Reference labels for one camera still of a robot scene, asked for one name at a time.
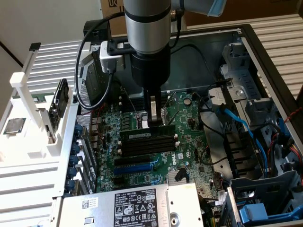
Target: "motherboard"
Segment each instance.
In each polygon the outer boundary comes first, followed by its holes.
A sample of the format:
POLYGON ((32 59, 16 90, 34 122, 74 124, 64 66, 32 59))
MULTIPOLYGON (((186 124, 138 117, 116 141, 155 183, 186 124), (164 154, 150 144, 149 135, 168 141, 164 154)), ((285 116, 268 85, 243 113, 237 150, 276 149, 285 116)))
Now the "motherboard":
MULTIPOLYGON (((97 192, 181 183, 176 182, 174 177, 185 169, 189 176, 189 179, 182 179, 185 183, 195 183, 203 197, 217 196, 213 168, 201 163, 201 153, 207 149, 207 141, 204 131, 198 129, 198 100, 193 100, 192 94, 186 92, 170 95, 172 97, 162 109, 162 118, 166 127, 169 124, 174 130, 175 147, 173 150, 140 154, 127 159, 135 160, 137 164, 125 162, 120 149, 121 137, 138 129, 148 130, 146 112, 134 110, 123 113, 119 105, 103 106, 94 112, 91 142, 98 159, 97 192)), ((203 159, 210 162, 208 155, 203 159)))

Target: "black cylinder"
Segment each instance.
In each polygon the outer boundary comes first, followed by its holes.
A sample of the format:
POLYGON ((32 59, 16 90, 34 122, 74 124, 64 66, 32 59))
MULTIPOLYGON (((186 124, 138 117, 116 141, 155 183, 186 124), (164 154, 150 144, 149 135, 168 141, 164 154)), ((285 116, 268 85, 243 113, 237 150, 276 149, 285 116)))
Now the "black cylinder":
POLYGON ((136 84, 148 91, 157 90, 170 75, 170 47, 167 44, 156 54, 132 54, 131 65, 136 84))

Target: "green circuit board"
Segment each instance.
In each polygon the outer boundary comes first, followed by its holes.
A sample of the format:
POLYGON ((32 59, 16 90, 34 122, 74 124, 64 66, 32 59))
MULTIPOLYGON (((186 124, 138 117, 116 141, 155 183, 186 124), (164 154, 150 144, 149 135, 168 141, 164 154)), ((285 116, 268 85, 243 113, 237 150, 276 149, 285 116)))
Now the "green circuit board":
POLYGON ((167 183, 170 172, 175 174, 184 167, 189 174, 190 182, 196 183, 197 190, 203 197, 217 196, 215 186, 210 187, 210 180, 214 179, 212 167, 201 164, 197 158, 207 146, 204 131, 197 129, 197 101, 192 101, 190 106, 185 106, 185 98, 191 99, 192 96, 186 92, 177 92, 166 108, 166 123, 178 111, 171 122, 176 126, 175 134, 178 135, 179 145, 176 150, 151 154, 151 161, 158 160, 153 171, 123 175, 125 179, 123 185, 116 185, 112 181, 113 178, 120 177, 114 175, 114 160, 121 158, 117 153, 117 143, 121 131, 137 129, 136 114, 135 112, 122 113, 118 106, 110 106, 100 114, 99 118, 106 122, 106 134, 109 133, 110 141, 107 141, 106 149, 102 150, 102 145, 97 147, 96 156, 99 165, 97 192, 108 192, 143 184, 167 183))

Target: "blue pcie slot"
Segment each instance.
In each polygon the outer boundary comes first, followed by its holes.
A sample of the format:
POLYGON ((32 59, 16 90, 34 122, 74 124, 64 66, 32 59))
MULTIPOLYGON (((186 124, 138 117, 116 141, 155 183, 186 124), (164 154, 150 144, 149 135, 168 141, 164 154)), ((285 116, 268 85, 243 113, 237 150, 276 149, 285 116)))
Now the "blue pcie slot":
POLYGON ((151 165, 149 163, 148 164, 142 164, 142 165, 136 165, 136 166, 115 168, 114 169, 114 175, 147 172, 147 171, 152 171, 152 169, 153 169, 153 165, 151 165))

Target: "power supply label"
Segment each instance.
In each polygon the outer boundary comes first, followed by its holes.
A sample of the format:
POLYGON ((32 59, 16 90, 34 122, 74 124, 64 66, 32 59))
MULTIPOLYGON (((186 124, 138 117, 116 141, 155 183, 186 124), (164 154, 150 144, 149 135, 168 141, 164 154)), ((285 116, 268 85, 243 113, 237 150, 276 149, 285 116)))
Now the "power supply label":
POLYGON ((115 194, 114 227, 157 227, 156 189, 115 194))

